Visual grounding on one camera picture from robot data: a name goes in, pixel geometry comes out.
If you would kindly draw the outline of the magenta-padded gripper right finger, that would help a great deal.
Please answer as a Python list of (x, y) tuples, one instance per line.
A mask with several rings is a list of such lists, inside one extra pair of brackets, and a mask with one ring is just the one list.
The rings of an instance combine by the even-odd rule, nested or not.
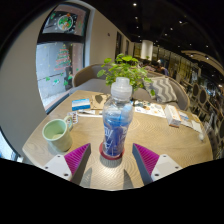
[(167, 154), (158, 155), (136, 143), (133, 144), (132, 153), (145, 185), (182, 169), (182, 167)]

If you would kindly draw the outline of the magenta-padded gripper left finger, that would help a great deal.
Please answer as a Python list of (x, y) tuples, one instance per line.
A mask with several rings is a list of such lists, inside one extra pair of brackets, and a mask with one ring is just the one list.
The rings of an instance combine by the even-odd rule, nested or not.
[(79, 185), (90, 154), (91, 144), (88, 143), (66, 155), (57, 154), (43, 166), (43, 170)]

